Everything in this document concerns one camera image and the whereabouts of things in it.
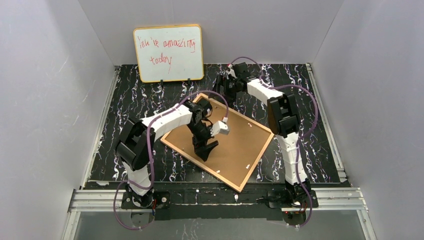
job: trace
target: wooden frame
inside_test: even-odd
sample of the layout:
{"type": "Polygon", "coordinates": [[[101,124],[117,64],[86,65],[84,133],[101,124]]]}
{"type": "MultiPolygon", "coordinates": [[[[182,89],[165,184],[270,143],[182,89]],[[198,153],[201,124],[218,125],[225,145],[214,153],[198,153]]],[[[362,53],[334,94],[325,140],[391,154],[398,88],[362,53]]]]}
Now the wooden frame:
{"type": "MultiPolygon", "coordinates": [[[[208,99],[208,96],[205,94],[199,94],[193,102],[197,102],[200,98],[206,98],[208,99]]],[[[220,106],[221,108],[225,109],[226,106],[214,99],[209,98],[208,99],[209,102],[214,103],[215,105],[220,106]]],[[[213,175],[214,177],[216,177],[217,179],[223,181],[225,184],[229,185],[231,188],[233,188],[234,190],[236,190],[237,192],[241,192],[244,188],[244,186],[246,185],[249,177],[252,175],[253,170],[256,168],[256,166],[258,165],[259,160],[261,159],[262,155],[264,154],[266,148],[268,147],[269,143],[271,142],[271,140],[274,137],[274,134],[271,132],[271,130],[265,126],[263,126],[262,124],[250,119],[249,117],[233,110],[233,109],[229,109],[230,112],[232,112],[233,114],[237,115],[237,117],[243,118],[245,120],[247,120],[251,125],[256,125],[259,128],[261,128],[262,130],[264,130],[265,132],[267,132],[269,134],[269,136],[267,137],[262,149],[260,150],[260,152],[258,153],[256,159],[254,160],[253,164],[250,166],[250,169],[248,170],[246,176],[244,177],[243,181],[241,182],[240,185],[237,185],[235,183],[233,183],[232,181],[230,181],[229,179],[225,178],[223,175],[221,175],[219,173],[219,171],[215,171],[213,169],[211,169],[208,165],[208,162],[204,162],[204,161],[199,161],[197,159],[195,159],[194,157],[192,157],[191,155],[189,155],[188,153],[186,153],[183,149],[180,149],[179,147],[175,146],[175,144],[171,143],[170,141],[167,140],[168,135],[172,132],[168,132],[165,135],[163,135],[163,137],[160,139],[162,143],[164,143],[165,145],[171,147],[172,149],[174,149],[175,151],[177,151],[179,154],[181,154],[182,156],[184,156],[185,158],[187,158],[188,160],[190,160],[191,162],[193,162],[194,164],[196,164],[198,167],[200,167],[201,169],[207,171],[208,173],[210,173],[211,175],[213,175]]]]}

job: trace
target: corkboard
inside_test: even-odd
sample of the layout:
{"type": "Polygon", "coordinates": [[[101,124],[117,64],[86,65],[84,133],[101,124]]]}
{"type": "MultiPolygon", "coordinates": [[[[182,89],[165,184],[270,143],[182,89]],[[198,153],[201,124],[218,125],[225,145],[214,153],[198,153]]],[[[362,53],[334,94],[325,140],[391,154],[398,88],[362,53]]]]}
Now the corkboard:
{"type": "MultiPolygon", "coordinates": [[[[201,98],[208,97],[199,94],[194,102],[201,98]]],[[[214,99],[209,99],[209,102],[213,107],[209,120],[213,123],[222,120],[226,112],[225,105],[214,99]]],[[[229,110],[227,125],[230,130],[228,135],[218,134],[215,139],[209,140],[209,142],[218,140],[219,145],[211,151],[207,161],[203,161],[195,154],[193,135],[187,126],[180,126],[166,133],[161,141],[231,188],[241,192],[274,134],[269,128],[233,109],[229,110]]]]}

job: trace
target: black marble table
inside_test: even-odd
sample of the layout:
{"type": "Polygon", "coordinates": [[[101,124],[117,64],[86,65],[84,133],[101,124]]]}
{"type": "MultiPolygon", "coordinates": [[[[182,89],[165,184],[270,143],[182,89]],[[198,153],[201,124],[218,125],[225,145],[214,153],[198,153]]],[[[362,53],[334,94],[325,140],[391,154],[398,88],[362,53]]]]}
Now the black marble table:
{"type": "MultiPolygon", "coordinates": [[[[264,80],[273,86],[296,84],[314,94],[304,64],[264,64],[262,69],[265,71],[264,80]]],[[[190,93],[211,90],[216,74],[222,70],[223,65],[205,64],[202,80],[192,81],[190,85],[186,82],[165,82],[162,87],[159,83],[142,83],[137,65],[121,66],[89,181],[115,182],[126,178],[125,169],[115,154],[113,144],[129,117],[132,119],[149,117],[172,107],[190,93]]],[[[256,65],[249,65],[249,70],[259,75],[259,68],[256,65]]],[[[314,119],[310,98],[297,88],[285,88],[283,92],[292,92],[296,95],[301,118],[300,134],[307,132],[314,119]]],[[[245,93],[237,95],[234,106],[234,109],[240,113],[267,126],[265,108],[266,106],[255,97],[245,93]]],[[[300,146],[303,165],[313,183],[339,183],[340,179],[321,116],[318,120],[312,135],[304,139],[300,146]]],[[[155,181],[157,182],[220,182],[165,146],[160,140],[154,143],[153,149],[155,181]]],[[[284,174],[281,150],[278,141],[274,139],[260,159],[248,183],[283,183],[284,174]]]]}

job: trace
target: whiteboard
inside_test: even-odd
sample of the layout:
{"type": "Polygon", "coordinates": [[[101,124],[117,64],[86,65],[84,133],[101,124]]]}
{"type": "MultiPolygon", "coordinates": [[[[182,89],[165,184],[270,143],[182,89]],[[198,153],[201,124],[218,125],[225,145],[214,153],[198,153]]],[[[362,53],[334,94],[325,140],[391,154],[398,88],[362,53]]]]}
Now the whiteboard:
{"type": "Polygon", "coordinates": [[[143,83],[203,78],[200,26],[136,28],[133,36],[143,83]]]}

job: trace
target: whiteboard frame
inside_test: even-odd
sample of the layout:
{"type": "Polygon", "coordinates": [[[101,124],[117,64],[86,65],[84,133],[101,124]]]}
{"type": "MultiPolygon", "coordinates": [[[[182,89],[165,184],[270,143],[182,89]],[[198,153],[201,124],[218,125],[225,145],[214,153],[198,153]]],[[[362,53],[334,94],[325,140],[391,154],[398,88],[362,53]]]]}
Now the whiteboard frame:
{"type": "MultiPolygon", "coordinates": [[[[202,28],[198,24],[187,24],[187,25],[172,25],[172,26],[148,26],[148,27],[138,27],[132,31],[132,38],[134,39],[134,47],[135,47],[135,55],[137,57],[137,65],[138,65],[138,73],[140,75],[141,82],[145,84],[149,83],[160,83],[161,81],[143,81],[142,78],[142,68],[139,63],[139,53],[137,51],[137,42],[136,42],[136,31],[137,30],[145,30],[145,29],[167,29],[167,28],[181,28],[181,27],[198,27],[200,29],[200,52],[201,52],[201,78],[191,79],[190,81],[202,80],[205,77],[205,69],[203,68],[203,40],[202,40],[202,28]]],[[[173,79],[173,80],[165,80],[163,82],[177,82],[177,81],[187,81],[188,79],[173,79]]]]}

